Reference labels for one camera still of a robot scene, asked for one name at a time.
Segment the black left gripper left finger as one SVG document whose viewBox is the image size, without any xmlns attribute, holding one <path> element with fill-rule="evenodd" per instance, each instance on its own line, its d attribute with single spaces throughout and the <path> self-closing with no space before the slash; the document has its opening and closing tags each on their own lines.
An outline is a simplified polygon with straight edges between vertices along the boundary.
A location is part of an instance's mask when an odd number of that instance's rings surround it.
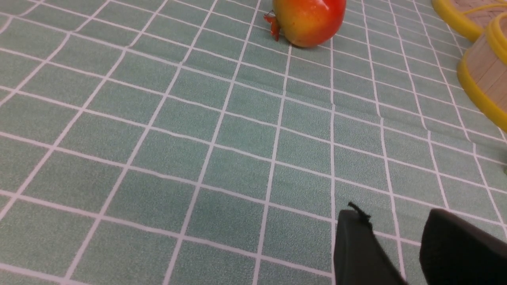
<svg viewBox="0 0 507 285">
<path fill-rule="evenodd" d="M 335 284 L 406 285 L 378 242 L 371 216 L 353 202 L 348 206 L 339 212 L 335 230 Z"/>
</svg>

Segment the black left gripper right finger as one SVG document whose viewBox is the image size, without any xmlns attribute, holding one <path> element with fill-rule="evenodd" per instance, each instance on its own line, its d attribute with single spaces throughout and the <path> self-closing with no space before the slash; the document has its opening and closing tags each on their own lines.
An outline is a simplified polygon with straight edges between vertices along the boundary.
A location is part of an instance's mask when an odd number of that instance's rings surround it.
<svg viewBox="0 0 507 285">
<path fill-rule="evenodd" d="M 432 209 L 419 261 L 429 285 L 505 285 L 507 245 L 470 222 Z"/>
</svg>

